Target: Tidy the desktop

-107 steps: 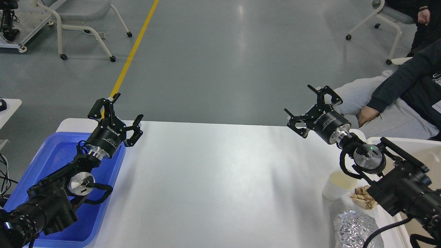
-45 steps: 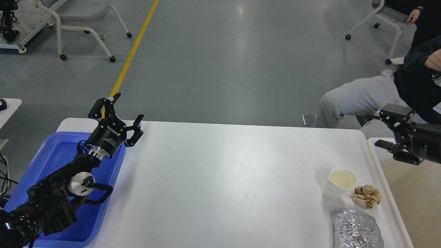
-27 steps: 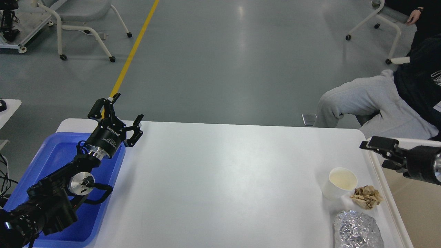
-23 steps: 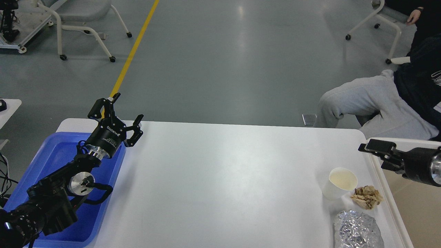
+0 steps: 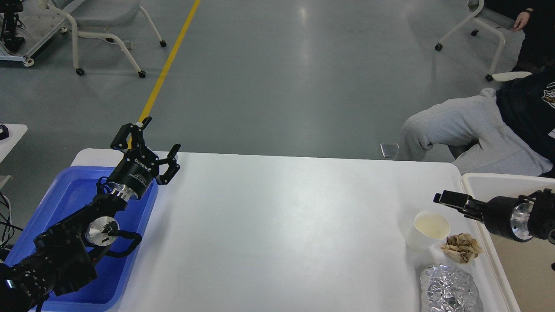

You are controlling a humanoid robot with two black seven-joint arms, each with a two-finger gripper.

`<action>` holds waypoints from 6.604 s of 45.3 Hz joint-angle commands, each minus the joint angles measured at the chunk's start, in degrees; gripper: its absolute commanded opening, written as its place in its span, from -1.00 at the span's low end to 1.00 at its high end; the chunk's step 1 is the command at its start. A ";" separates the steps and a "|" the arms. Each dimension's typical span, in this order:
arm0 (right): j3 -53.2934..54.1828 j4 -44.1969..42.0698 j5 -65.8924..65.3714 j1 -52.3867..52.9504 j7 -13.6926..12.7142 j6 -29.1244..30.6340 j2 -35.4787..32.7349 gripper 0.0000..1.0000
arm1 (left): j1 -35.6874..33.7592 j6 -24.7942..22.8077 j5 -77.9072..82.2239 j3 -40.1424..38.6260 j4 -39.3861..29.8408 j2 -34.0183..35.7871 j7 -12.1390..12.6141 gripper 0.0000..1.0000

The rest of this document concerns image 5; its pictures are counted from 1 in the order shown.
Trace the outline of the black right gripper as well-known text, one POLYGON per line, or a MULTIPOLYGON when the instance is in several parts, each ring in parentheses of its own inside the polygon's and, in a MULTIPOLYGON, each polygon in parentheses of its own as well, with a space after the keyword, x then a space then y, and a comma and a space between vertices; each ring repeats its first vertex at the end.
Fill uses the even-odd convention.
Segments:
POLYGON ((535 200, 531 197, 494 197, 484 203, 468 194, 444 190, 435 194, 433 202, 453 208, 465 218, 483 222, 494 235, 517 242, 532 239, 529 218, 535 200))

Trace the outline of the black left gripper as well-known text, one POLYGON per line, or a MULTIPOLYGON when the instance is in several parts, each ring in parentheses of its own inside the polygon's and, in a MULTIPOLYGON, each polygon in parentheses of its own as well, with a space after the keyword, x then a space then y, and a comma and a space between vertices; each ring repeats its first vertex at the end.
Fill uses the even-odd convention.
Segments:
POLYGON ((110 144, 111 149, 122 152, 124 157, 109 175, 108 186, 111 189, 127 189, 137 200, 143 197, 154 179, 158 185, 167 185, 180 169, 177 154, 181 144, 172 146, 164 159, 159 159, 146 146, 143 130, 151 119, 148 116, 142 122, 124 124, 110 144), (163 174, 159 173, 161 165, 168 166, 163 174))

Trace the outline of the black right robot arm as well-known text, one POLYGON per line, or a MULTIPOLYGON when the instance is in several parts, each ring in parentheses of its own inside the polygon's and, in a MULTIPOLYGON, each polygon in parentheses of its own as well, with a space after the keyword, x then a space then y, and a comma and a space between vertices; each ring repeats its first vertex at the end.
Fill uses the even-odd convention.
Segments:
POLYGON ((533 238, 555 243, 554 193, 537 190, 517 198, 494 197, 483 202, 468 194, 444 190, 434 203, 454 208, 464 217, 479 221, 494 235, 525 243, 533 238))

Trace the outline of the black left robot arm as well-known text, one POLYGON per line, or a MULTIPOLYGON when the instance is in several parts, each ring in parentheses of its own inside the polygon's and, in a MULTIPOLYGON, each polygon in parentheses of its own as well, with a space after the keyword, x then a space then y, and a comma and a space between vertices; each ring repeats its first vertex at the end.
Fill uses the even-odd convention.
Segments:
POLYGON ((150 122, 148 116, 121 126, 110 146, 123 159, 109 176, 99 178, 92 201, 37 235, 30 256, 1 265, 3 312, 39 312, 50 293, 77 292, 95 280, 103 257, 127 257, 138 247, 141 235, 120 229, 115 215, 129 200, 141 199, 153 180, 167 185, 180 169, 180 144, 163 159, 146 146, 143 130, 150 122))

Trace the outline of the second person's hand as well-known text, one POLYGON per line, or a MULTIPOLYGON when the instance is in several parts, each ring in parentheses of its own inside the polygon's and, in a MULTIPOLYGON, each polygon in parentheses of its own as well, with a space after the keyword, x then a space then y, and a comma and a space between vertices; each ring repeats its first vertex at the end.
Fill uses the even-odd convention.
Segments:
POLYGON ((529 23, 530 18, 531 13, 529 11, 520 12, 515 19, 515 23, 513 24, 511 31, 518 32, 523 30, 523 28, 525 28, 525 26, 529 23))

